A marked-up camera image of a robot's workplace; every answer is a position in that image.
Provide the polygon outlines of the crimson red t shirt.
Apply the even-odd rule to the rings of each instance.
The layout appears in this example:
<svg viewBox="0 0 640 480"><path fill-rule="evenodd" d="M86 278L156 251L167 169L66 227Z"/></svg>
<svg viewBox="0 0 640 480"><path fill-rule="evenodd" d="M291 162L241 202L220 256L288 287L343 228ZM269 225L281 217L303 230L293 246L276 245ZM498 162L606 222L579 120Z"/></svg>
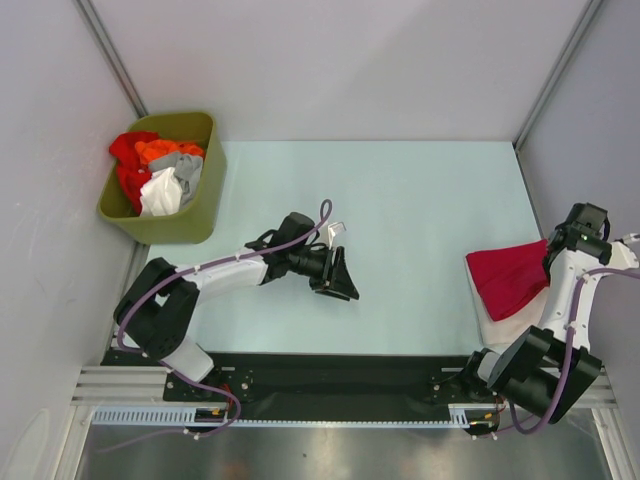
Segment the crimson red t shirt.
<svg viewBox="0 0 640 480"><path fill-rule="evenodd" d="M466 255L472 282L493 322L522 310L550 284L543 268L545 240Z"/></svg>

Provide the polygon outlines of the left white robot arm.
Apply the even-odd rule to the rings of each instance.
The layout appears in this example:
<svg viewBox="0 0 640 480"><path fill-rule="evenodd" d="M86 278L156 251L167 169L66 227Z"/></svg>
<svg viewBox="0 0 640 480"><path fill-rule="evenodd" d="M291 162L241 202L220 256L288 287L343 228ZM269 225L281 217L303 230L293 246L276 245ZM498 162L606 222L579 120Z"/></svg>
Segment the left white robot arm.
<svg viewBox="0 0 640 480"><path fill-rule="evenodd" d="M340 222L319 227L298 212L279 228L245 244L238 255L183 271L159 257L149 261L114 310L119 331L142 353L186 378L197 398L214 397L221 376L205 350L187 335L199 304L243 287L266 285L293 272L311 290L340 300L360 298L348 272L345 249L332 244Z"/></svg>

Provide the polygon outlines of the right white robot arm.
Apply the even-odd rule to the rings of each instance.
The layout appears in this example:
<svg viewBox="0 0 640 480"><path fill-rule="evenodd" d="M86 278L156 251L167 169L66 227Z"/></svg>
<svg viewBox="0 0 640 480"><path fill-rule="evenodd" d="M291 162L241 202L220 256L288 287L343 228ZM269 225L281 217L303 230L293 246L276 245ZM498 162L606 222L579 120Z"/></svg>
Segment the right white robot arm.
<svg viewBox="0 0 640 480"><path fill-rule="evenodd" d="M595 292L607 276L639 275L638 234L612 240L610 229L605 209L576 203L547 240L465 257L480 323L519 333L473 353L461 388L473 401L505 400L521 434L557 423L600 373L589 339Z"/></svg>

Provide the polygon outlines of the folded white t shirt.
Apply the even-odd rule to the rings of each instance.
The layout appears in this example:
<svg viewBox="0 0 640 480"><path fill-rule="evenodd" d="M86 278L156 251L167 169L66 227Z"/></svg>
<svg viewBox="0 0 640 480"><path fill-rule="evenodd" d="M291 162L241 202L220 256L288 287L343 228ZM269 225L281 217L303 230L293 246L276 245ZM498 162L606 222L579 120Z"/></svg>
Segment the folded white t shirt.
<svg viewBox="0 0 640 480"><path fill-rule="evenodd" d="M477 291L470 268L465 264L477 324L482 345L503 353L522 333L531 326L538 326L545 308L549 288L542 289L521 310L504 320L493 321Z"/></svg>

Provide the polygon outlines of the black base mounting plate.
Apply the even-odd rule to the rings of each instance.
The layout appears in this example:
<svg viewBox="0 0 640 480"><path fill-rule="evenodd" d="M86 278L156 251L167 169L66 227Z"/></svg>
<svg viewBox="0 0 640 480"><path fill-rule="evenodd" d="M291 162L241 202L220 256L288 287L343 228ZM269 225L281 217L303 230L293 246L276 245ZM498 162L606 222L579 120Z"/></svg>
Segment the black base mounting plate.
<svg viewBox="0 0 640 480"><path fill-rule="evenodd" d="M229 388L242 411L254 415L293 411L372 418L376 412L416 415L449 404L495 405L502 397L536 417L551 403L559 377L552 363L564 350L517 354L491 381L477 373L478 352L463 356L214 355L214 369L195 387L167 375L163 400L196 403L221 400Z"/></svg>

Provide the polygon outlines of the grey t shirt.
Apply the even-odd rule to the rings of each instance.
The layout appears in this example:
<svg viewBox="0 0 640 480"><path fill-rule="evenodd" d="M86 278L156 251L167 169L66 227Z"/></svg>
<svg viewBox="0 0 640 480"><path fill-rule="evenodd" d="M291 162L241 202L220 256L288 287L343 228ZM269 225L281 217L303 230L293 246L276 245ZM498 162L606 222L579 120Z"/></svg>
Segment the grey t shirt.
<svg viewBox="0 0 640 480"><path fill-rule="evenodd" d="M151 174L169 167L175 168L175 176L183 190L180 205L180 210L182 210L195 197L203 165L204 160L200 156L174 152L153 161L148 168Z"/></svg>

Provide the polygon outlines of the white t shirt in bin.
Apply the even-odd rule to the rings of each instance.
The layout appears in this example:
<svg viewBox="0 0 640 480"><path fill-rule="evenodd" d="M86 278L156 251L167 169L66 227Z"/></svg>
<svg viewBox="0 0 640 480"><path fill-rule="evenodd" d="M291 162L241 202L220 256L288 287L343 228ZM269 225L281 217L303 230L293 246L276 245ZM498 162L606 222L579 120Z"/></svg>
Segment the white t shirt in bin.
<svg viewBox="0 0 640 480"><path fill-rule="evenodd" d="M175 168L154 172L141 188L141 216L168 216L180 210L183 190L175 176Z"/></svg>

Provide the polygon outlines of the orange t shirt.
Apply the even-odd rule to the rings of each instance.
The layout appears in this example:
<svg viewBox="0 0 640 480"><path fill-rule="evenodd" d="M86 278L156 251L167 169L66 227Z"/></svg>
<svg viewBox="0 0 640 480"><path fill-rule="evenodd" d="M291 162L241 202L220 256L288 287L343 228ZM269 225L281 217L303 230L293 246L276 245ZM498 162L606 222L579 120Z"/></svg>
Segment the orange t shirt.
<svg viewBox="0 0 640 480"><path fill-rule="evenodd" d="M150 142L138 141L134 149L139 156L140 163L148 167L153 161L174 152L205 157L205 150L199 145L190 142L175 142L166 139L157 139Z"/></svg>

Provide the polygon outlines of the bright red t shirt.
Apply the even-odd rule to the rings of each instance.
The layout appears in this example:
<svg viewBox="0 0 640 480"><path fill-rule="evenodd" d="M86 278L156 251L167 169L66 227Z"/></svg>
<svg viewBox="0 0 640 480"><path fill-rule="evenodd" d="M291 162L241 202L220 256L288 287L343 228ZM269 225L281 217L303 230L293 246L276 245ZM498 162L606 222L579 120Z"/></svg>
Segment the bright red t shirt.
<svg viewBox="0 0 640 480"><path fill-rule="evenodd" d="M136 215L142 210L141 188L151 179L151 173L141 163L135 148L138 142L157 140L159 135L149 131L134 131L120 134L110 145L109 153L116 159L116 176L126 198Z"/></svg>

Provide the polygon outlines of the right aluminium frame rail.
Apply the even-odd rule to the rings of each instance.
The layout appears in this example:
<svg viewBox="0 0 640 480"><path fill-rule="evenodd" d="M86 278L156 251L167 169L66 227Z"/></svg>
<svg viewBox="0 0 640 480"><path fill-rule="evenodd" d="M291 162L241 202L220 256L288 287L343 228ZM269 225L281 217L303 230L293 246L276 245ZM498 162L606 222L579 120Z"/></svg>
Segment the right aluminium frame rail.
<svg viewBox="0 0 640 480"><path fill-rule="evenodd" d="M575 404L576 408L584 409L615 409L617 406L617 400L604 367Z"/></svg>

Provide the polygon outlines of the aluminium frame rail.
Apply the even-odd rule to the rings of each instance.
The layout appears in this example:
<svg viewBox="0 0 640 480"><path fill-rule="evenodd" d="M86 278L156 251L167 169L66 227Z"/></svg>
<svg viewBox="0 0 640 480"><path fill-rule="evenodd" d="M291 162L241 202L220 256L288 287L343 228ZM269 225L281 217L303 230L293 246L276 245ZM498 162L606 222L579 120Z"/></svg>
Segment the aluminium frame rail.
<svg viewBox="0 0 640 480"><path fill-rule="evenodd" d="M72 406L155 406L164 402L167 372L162 367L83 367Z"/></svg>
<svg viewBox="0 0 640 480"><path fill-rule="evenodd" d="M584 409L615 409L617 406L617 400L604 367L575 404L576 408Z"/></svg>

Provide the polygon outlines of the right corner aluminium post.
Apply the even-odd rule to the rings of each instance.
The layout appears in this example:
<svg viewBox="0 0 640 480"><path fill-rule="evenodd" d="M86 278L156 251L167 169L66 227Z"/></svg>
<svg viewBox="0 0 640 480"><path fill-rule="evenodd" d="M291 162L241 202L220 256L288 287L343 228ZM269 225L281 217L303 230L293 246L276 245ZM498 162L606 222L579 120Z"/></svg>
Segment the right corner aluminium post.
<svg viewBox="0 0 640 480"><path fill-rule="evenodd" d="M523 124L519 128L518 133L514 137L512 145L516 154L519 154L525 146L529 135L535 128L541 115L544 113L544 110L551 101L554 92L558 88L571 62L576 57L583 42L586 40L591 27L605 5L606 1L604 0L589 0L585 3L584 8L581 10L566 42L560 50L559 56L547 75L542 89L537 95L531 109L523 121Z"/></svg>

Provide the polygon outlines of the corner aluminium post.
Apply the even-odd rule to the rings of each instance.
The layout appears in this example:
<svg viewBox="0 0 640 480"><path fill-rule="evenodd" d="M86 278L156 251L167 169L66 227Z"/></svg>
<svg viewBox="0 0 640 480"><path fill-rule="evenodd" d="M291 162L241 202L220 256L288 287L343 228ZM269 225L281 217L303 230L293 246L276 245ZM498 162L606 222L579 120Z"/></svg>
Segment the corner aluminium post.
<svg viewBox="0 0 640 480"><path fill-rule="evenodd" d="M149 111L94 2L73 0L72 3L78 10L91 38L114 75L130 107L138 118L147 116Z"/></svg>
<svg viewBox="0 0 640 480"><path fill-rule="evenodd" d="M518 133L514 137L512 145L516 154L519 154L525 146L529 135L535 128L541 115L544 113L544 110L551 101L554 92L558 88L571 62L576 57L583 42L586 40L591 27L605 5L606 1L604 0L589 0L585 3L584 8L581 10L566 42L560 50L559 56L547 75L542 89L537 95L531 109L523 121L523 124L519 128Z"/></svg>

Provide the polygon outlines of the left aluminium frame rail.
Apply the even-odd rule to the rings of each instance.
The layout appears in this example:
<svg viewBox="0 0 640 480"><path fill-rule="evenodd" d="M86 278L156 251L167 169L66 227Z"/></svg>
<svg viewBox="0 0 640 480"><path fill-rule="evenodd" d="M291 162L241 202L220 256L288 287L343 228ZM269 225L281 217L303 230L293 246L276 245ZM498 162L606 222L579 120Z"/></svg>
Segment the left aluminium frame rail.
<svg viewBox="0 0 640 480"><path fill-rule="evenodd" d="M83 367L72 406L155 406L164 402L167 372L162 367Z"/></svg>

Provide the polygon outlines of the left corner aluminium post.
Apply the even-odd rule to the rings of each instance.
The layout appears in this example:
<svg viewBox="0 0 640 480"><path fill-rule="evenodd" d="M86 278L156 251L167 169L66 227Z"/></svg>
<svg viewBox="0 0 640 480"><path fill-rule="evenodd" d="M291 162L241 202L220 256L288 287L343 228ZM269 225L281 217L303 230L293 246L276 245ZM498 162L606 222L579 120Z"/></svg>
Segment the left corner aluminium post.
<svg viewBox="0 0 640 480"><path fill-rule="evenodd" d="M138 118L147 116L149 111L94 2L73 0L72 3L78 10L91 38L114 75L130 107Z"/></svg>

